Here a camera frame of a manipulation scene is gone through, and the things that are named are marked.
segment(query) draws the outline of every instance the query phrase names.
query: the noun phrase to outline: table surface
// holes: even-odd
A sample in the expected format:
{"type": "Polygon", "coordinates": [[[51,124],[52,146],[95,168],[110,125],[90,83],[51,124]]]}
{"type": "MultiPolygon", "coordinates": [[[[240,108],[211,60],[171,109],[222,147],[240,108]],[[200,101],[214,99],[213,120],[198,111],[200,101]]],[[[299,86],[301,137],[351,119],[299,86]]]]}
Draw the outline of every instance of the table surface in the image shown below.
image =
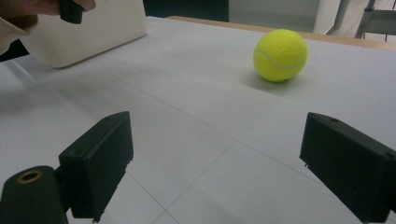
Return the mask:
{"type": "Polygon", "coordinates": [[[57,167],[128,110],[134,160],[100,223],[359,223],[299,159],[304,123],[325,114],[396,148],[396,51],[305,35],[304,70],[276,84],[252,64],[267,31],[148,18],[146,36],[65,69],[1,63],[0,182],[57,167]]]}

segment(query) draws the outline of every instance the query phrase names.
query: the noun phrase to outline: tennis ball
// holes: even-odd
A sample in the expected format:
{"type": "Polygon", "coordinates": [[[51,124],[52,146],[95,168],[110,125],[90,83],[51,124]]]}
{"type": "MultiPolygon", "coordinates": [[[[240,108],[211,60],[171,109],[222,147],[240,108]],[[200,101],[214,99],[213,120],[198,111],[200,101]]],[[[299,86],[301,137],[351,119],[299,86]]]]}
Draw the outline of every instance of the tennis ball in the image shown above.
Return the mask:
{"type": "Polygon", "coordinates": [[[303,38],[290,30],[266,34],[254,49],[254,66],[265,79],[282,82],[296,76],[305,66],[308,48],[303,38]]]}

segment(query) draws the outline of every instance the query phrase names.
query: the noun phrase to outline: floor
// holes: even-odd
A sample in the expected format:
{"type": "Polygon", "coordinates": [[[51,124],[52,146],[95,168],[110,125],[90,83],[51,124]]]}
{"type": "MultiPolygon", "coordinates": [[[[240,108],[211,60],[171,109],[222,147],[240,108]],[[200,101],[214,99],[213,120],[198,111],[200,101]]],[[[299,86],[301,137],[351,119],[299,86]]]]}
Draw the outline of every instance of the floor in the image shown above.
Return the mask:
{"type": "MultiPolygon", "coordinates": [[[[333,35],[354,37],[361,21],[363,10],[367,6],[367,2],[368,1],[350,0],[343,24],[339,30],[334,31],[333,35]]],[[[394,0],[376,0],[375,8],[392,10],[394,3],[394,0]]],[[[385,41],[386,39],[384,35],[375,34],[366,34],[365,38],[377,41],[385,41]]],[[[387,41],[396,43],[396,36],[389,35],[387,41]]]]}

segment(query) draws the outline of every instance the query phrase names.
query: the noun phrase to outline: chair leg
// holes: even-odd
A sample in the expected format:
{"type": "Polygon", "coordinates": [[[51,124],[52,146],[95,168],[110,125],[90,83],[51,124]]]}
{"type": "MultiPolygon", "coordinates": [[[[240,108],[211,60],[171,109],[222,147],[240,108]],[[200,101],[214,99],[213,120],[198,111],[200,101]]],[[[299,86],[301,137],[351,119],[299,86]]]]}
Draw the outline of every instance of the chair leg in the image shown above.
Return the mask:
{"type": "Polygon", "coordinates": [[[369,4],[364,9],[363,16],[361,17],[361,23],[359,24],[358,31],[355,34],[355,38],[361,39],[363,37],[365,27],[369,23],[372,12],[375,9],[374,4],[375,0],[370,0],[369,4]]]}

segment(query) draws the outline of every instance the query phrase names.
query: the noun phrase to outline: sleeve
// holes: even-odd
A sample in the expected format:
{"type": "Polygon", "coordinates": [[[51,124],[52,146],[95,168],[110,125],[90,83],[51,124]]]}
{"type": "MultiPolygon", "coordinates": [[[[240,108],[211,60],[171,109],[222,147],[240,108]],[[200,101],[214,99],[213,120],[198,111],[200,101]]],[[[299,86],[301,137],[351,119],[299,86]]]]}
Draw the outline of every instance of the sleeve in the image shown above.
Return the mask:
{"type": "Polygon", "coordinates": [[[37,16],[18,17],[6,21],[0,17],[0,55],[5,53],[9,45],[21,35],[29,35],[37,24],[37,16]]]}

